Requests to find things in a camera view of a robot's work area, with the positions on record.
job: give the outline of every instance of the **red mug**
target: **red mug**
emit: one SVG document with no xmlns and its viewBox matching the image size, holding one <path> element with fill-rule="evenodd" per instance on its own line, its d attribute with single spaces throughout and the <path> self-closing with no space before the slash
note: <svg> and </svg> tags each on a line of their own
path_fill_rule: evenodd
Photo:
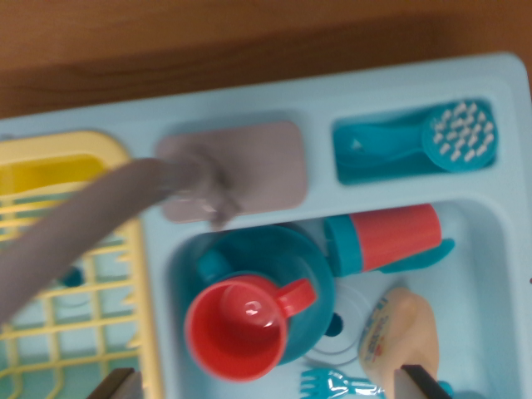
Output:
<svg viewBox="0 0 532 399">
<path fill-rule="evenodd" d="M 210 374 L 249 382 L 270 372 L 288 340 L 288 319 L 316 300 L 301 278 L 282 288 L 241 274 L 210 285 L 185 316 L 185 339 L 194 360 Z"/>
</svg>

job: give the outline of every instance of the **teal cup lid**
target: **teal cup lid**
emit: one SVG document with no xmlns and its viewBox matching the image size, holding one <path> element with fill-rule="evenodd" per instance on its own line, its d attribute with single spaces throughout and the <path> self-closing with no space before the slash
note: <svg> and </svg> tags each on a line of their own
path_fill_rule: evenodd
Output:
<svg viewBox="0 0 532 399">
<path fill-rule="evenodd" d="M 362 272 L 362 249 L 348 214 L 326 218 L 325 237 L 334 277 Z"/>
</svg>

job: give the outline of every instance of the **red and teal cup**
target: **red and teal cup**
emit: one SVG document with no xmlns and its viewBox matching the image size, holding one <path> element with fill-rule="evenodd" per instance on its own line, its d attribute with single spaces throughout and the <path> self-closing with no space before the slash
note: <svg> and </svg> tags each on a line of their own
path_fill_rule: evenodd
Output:
<svg viewBox="0 0 532 399">
<path fill-rule="evenodd" d="M 433 249 L 441 226 L 432 205 L 373 210 L 325 219 L 335 277 L 364 273 Z"/>
</svg>

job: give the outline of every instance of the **yellow dish rack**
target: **yellow dish rack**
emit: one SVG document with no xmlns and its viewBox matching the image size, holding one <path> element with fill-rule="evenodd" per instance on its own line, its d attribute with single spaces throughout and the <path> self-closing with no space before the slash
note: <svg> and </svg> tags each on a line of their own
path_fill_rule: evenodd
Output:
<svg viewBox="0 0 532 399">
<path fill-rule="evenodd" d="M 0 250 L 128 160 L 117 142 L 92 131 L 0 142 Z M 140 221 L 121 226 L 76 266 L 84 284 L 54 283 L 2 325 L 0 399 L 85 398 L 110 370 L 139 362 L 145 397 L 161 399 Z"/>
</svg>

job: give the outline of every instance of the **cup handle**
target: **cup handle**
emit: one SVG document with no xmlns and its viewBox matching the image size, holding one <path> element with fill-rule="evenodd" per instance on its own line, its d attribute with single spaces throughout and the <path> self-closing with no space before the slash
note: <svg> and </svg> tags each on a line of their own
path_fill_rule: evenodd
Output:
<svg viewBox="0 0 532 399">
<path fill-rule="evenodd" d="M 234 270 L 220 251 L 209 249 L 196 263 L 196 273 L 205 285 L 211 285 Z"/>
<path fill-rule="evenodd" d="M 317 298 L 316 291 L 307 278 L 301 278 L 285 285 L 277 292 L 277 303 L 286 318 L 302 312 L 316 302 Z"/>
</svg>

